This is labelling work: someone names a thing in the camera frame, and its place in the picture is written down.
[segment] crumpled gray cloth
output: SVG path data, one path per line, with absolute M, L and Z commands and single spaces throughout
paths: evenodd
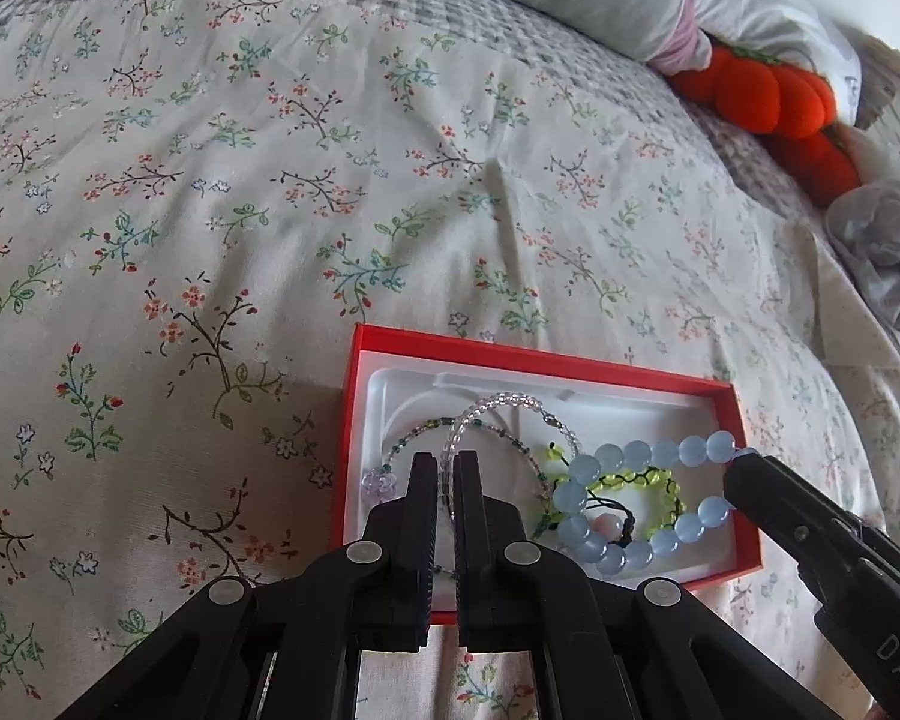
M 900 331 L 900 180 L 848 191 L 827 209 L 824 226 L 869 309 Z

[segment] red plush toy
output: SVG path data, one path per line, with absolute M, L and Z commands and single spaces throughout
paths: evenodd
M 706 70 L 669 76 L 692 103 L 762 135 L 764 146 L 818 206 L 826 208 L 860 186 L 856 167 L 823 132 L 837 118 L 830 85 L 816 74 L 773 57 L 714 46 Z

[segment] metal screw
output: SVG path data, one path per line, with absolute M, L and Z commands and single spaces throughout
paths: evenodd
M 506 546 L 504 557 L 514 565 L 533 565 L 540 560 L 540 548 L 530 541 L 514 541 Z
M 244 584 L 239 579 L 223 577 L 223 579 L 216 580 L 210 586 L 207 595 L 210 596 L 210 600 L 215 604 L 225 607 L 226 605 L 237 603 L 238 600 L 244 597 Z
M 682 593 L 680 585 L 666 579 L 654 579 L 644 586 L 643 594 L 656 607 L 677 605 Z
M 354 541 L 346 548 L 346 557 L 360 565 L 377 562 L 383 555 L 383 547 L 376 541 Z

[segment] box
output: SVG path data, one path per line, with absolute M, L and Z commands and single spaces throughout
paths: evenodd
M 590 453 L 601 443 L 623 446 L 637 439 L 651 445 L 662 439 L 679 442 L 693 434 L 706 437 L 717 429 L 730 431 L 738 446 L 746 445 L 730 384 L 361 324 L 353 335 L 344 389 L 331 548 L 361 537 L 370 510 L 360 495 L 362 474 L 378 469 L 382 456 L 396 440 L 428 418 L 457 416 L 475 400 L 497 391 L 519 391 L 540 398 L 544 408 L 576 432 L 583 451 Z M 542 466 L 546 464 L 548 442 L 562 443 L 569 449 L 554 428 L 529 410 L 488 413 L 485 420 L 508 427 L 530 445 Z M 431 452 L 439 459 L 447 430 L 439 428 L 417 437 L 394 458 L 398 494 L 406 490 L 413 453 Z M 476 428 L 466 431 L 458 448 L 478 452 L 484 493 L 516 504 L 527 533 L 533 531 L 540 507 L 533 498 L 535 476 L 526 459 L 509 442 Z M 721 494 L 724 467 L 706 463 L 699 469 L 675 469 L 682 500 L 695 507 L 706 495 Z M 628 486 L 612 497 L 634 511 L 638 532 L 641 521 L 658 521 L 662 511 L 647 490 L 631 490 Z M 556 547 L 556 535 L 548 533 L 540 543 Z M 453 536 L 444 512 L 437 517 L 436 549 L 437 563 L 452 567 Z M 654 560 L 643 573 L 624 572 L 613 581 L 636 586 L 648 576 L 666 576 L 695 590 L 761 567 L 759 532 L 735 511 L 730 523 L 708 530 L 696 544 L 684 544 L 676 555 Z M 586 570 L 590 576 L 602 578 L 594 567 L 586 566 Z M 435 576 L 434 624 L 456 623 L 455 604 L 453 581 Z

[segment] floral bed sheet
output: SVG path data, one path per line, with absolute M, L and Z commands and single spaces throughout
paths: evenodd
M 829 251 L 652 73 L 519 13 L 601 69 L 341 0 L 2 33 L 0 717 L 54 716 L 216 576 L 322 552 L 354 322 L 732 380 L 754 446 L 900 538 L 900 461 L 868 461 L 900 457 L 900 364 Z M 766 553 L 704 600 L 861 716 Z M 434 629 L 365 658 L 359 716 L 407 702 L 532 717 L 532 680 Z

